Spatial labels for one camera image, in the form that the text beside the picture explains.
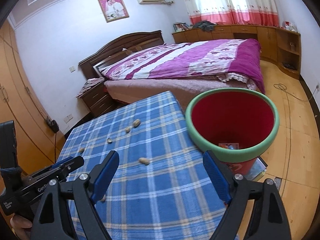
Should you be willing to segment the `person left hand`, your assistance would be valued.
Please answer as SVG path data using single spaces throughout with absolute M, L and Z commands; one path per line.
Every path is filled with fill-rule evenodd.
M 14 215 L 10 219 L 10 224 L 14 230 L 15 235 L 20 240 L 29 240 L 30 234 L 27 233 L 27 229 L 31 229 L 33 224 L 28 219 L 21 217 L 19 215 Z

